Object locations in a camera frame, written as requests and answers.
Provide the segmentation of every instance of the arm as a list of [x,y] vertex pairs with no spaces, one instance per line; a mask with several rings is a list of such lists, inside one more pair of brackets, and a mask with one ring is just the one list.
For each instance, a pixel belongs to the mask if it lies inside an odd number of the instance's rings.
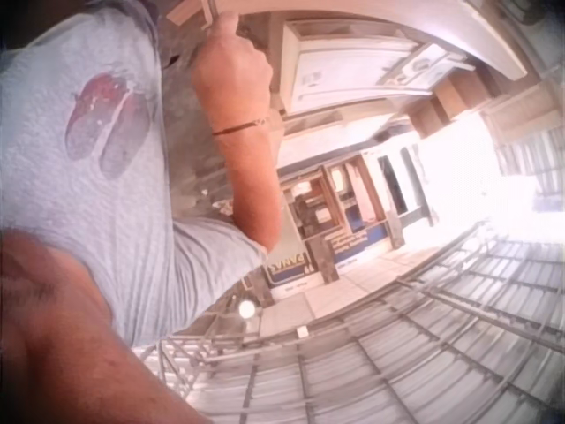
[[[237,15],[211,27],[192,67],[192,84],[217,133],[267,117],[272,69],[265,55],[236,35]],[[217,137],[234,192],[234,223],[268,251],[281,226],[280,187],[265,125]]]

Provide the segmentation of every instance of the fingers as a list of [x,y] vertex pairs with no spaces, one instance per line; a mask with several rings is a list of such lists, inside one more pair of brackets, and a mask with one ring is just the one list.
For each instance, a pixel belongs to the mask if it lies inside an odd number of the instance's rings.
[[214,24],[210,27],[210,36],[235,35],[238,24],[239,15],[233,11],[224,11],[220,13],[218,19],[216,19]]

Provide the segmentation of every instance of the bright light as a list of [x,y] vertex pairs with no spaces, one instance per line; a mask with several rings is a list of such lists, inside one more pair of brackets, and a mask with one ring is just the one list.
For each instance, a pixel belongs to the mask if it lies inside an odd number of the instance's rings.
[[239,304],[239,314],[244,320],[255,315],[255,304],[250,300],[242,300]]

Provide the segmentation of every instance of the forearm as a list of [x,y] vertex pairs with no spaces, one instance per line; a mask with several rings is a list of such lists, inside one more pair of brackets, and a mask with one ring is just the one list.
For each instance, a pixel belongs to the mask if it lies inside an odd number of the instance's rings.
[[218,137],[233,186],[235,225],[269,252],[281,228],[280,186],[265,127]]

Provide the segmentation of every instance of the gray t-shirt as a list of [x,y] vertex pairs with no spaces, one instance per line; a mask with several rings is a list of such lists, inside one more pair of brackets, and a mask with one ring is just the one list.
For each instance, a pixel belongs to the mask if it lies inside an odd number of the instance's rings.
[[0,60],[2,228],[89,269],[129,345],[187,327],[264,249],[233,225],[173,223],[154,27],[104,7]]

